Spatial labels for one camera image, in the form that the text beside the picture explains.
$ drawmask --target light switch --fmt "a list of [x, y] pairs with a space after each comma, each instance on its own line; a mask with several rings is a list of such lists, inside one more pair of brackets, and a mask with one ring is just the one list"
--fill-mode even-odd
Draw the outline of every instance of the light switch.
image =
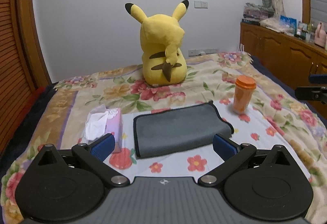
[[194, 8], [202, 8], [202, 2], [201, 1], [194, 1]]
[[208, 9], [208, 2], [201, 2], [201, 8]]

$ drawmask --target plush toy body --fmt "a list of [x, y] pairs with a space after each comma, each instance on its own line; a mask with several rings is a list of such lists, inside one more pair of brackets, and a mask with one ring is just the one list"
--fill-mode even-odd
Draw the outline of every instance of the plush toy body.
[[179, 49], [185, 32], [178, 21], [188, 5], [187, 0], [181, 2], [172, 16], [156, 14], [147, 17], [135, 4], [125, 4], [127, 12], [141, 23], [143, 76], [152, 86], [177, 84], [186, 76], [186, 61]]

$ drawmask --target louvered door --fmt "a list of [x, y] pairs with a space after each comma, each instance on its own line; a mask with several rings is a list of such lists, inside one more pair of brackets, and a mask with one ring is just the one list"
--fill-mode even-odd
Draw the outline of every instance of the louvered door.
[[0, 0], [0, 155], [35, 91], [20, 44], [15, 0]]

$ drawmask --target tissue box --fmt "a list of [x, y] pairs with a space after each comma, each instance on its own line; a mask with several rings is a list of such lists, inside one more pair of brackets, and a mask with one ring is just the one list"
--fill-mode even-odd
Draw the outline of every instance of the tissue box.
[[120, 153], [123, 140], [123, 122], [120, 108], [109, 109], [105, 128], [105, 134], [108, 133], [115, 137], [115, 149], [113, 150], [113, 153]]

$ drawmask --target metal screw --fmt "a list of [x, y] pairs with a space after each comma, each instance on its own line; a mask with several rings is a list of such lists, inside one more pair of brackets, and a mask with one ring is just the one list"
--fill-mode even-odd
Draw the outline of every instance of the metal screw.
[[204, 175], [201, 177], [201, 181], [207, 184], [215, 183], [217, 178], [213, 175]]
[[115, 184], [124, 184], [127, 182], [127, 178], [123, 175], [116, 175], [111, 178], [111, 181]]

